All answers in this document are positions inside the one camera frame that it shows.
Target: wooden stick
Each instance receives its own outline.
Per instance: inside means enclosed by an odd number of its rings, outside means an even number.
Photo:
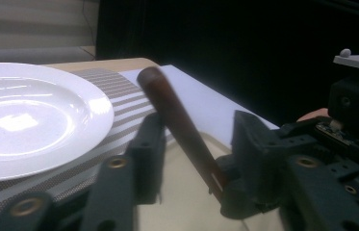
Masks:
[[[152,66],[142,70],[137,81],[165,126],[220,201],[226,178],[165,75]]]

